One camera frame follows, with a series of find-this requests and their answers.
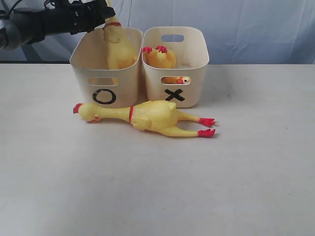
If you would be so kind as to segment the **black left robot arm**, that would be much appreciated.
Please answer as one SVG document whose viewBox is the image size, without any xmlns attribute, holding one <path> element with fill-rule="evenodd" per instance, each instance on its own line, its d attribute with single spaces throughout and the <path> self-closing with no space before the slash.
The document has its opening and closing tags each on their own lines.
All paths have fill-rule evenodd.
<svg viewBox="0 0 315 236">
<path fill-rule="evenodd" d="M 0 48 L 14 50 L 24 44 L 41 42 L 46 36 L 91 32 L 116 15 L 104 0 L 46 0 L 44 7 L 17 8 L 0 12 Z"/>
</svg>

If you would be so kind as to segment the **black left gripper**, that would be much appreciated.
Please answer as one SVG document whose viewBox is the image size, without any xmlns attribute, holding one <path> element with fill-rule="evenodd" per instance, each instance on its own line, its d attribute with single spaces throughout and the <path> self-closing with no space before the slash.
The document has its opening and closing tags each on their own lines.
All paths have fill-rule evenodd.
<svg viewBox="0 0 315 236">
<path fill-rule="evenodd" d="M 54 34 L 91 32 L 105 20 L 116 15 L 104 0 L 53 0 Z"/>
</svg>

